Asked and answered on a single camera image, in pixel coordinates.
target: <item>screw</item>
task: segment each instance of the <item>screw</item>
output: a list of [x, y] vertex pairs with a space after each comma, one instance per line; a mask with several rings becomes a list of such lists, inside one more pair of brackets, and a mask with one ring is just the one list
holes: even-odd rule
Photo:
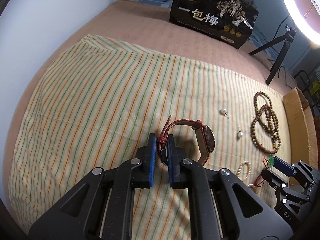
[[229, 176], [231, 171], [229, 171], [228, 169], [221, 169], [220, 173], [224, 176]]
[[131, 164], [133, 165], [138, 165], [140, 164], [140, 159], [139, 158], [133, 158], [130, 160]]
[[182, 162], [183, 162], [183, 164], [185, 164], [185, 165], [190, 165], [190, 164], [192, 164], [192, 160], [189, 159], [189, 158], [183, 159]]
[[100, 175], [102, 173], [102, 169], [100, 167], [96, 167], [92, 170], [94, 175]]

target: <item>striped cloth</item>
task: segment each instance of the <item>striped cloth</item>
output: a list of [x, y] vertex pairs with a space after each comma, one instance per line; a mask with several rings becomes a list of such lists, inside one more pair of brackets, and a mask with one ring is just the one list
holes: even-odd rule
[[[115, 168], [133, 157], [149, 133], [160, 134], [169, 115], [172, 120], [200, 119], [212, 128], [216, 148], [206, 168], [236, 172], [249, 160], [252, 175], [246, 184], [253, 183], [264, 157], [249, 131], [257, 91], [273, 101], [282, 140], [277, 155], [290, 162], [288, 125], [276, 91], [209, 63], [85, 36], [49, 66], [24, 115], [9, 180], [11, 205], [21, 227], [28, 231], [92, 168]], [[219, 114], [222, 107], [229, 118]], [[237, 140], [239, 127], [244, 137]], [[171, 132], [188, 156], [199, 158], [191, 128], [175, 126]], [[271, 149], [259, 126], [256, 133]], [[274, 190], [267, 184], [259, 196], [275, 204]], [[153, 188], [135, 192], [132, 233], [133, 239], [190, 239], [187, 192], [169, 187], [167, 168], [159, 160]]]

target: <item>box with chinese text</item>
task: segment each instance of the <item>box with chinese text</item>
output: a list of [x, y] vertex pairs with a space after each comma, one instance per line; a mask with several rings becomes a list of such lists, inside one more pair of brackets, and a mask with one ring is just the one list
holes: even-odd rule
[[170, 22], [239, 49], [252, 34], [257, 16], [243, 0], [173, 0]]

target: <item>watch face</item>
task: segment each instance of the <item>watch face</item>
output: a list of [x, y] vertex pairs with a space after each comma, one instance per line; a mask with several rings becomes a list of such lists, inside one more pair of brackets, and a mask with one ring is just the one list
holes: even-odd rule
[[216, 141], [214, 139], [214, 135], [209, 126], [204, 126], [204, 135], [207, 143], [207, 147], [209, 152], [213, 152], [214, 147], [216, 146]]

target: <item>cardboard box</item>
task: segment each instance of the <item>cardboard box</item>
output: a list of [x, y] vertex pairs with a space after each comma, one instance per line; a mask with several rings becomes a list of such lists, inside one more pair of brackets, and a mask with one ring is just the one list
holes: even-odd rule
[[245, 0], [173, 0], [169, 21], [239, 49], [252, 34], [257, 16]]
[[[302, 160], [317, 169], [316, 129], [308, 101], [303, 93], [295, 88], [283, 97], [283, 103], [290, 133], [291, 162]], [[290, 184], [295, 185], [298, 182], [291, 178]]]

